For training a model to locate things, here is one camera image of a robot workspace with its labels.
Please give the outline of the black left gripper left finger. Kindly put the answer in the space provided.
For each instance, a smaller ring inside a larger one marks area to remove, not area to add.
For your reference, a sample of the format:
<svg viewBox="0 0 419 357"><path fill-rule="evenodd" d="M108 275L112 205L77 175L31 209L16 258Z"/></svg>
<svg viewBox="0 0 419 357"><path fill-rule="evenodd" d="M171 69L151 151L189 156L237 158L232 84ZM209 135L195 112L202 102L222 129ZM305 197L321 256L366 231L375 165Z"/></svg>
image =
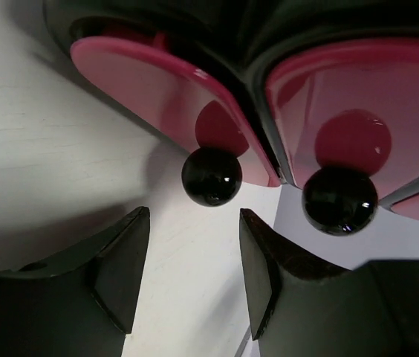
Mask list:
<svg viewBox="0 0 419 357"><path fill-rule="evenodd" d="M121 356L132 331L150 211L18 270L0 271L0 356Z"/></svg>

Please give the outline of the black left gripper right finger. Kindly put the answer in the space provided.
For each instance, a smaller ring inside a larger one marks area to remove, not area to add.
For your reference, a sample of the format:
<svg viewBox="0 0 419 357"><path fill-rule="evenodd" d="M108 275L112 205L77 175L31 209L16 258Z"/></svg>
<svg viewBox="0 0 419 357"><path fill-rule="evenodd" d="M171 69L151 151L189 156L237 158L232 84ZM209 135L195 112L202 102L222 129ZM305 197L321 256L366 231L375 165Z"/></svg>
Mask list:
<svg viewBox="0 0 419 357"><path fill-rule="evenodd" d="M262 356L419 356L419 260L348 270L239 217L252 338Z"/></svg>

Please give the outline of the pink bottom drawer black knob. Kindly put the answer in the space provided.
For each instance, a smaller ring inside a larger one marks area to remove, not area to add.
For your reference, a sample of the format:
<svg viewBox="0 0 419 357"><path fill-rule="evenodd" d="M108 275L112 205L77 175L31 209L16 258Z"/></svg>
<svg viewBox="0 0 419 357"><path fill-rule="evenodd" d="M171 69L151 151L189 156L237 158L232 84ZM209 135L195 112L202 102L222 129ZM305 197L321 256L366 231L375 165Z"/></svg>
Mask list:
<svg viewBox="0 0 419 357"><path fill-rule="evenodd" d="M224 205L244 182L281 184L234 96L175 56L166 34L109 27L74 42L70 55L90 83L189 153L181 181L195 203Z"/></svg>

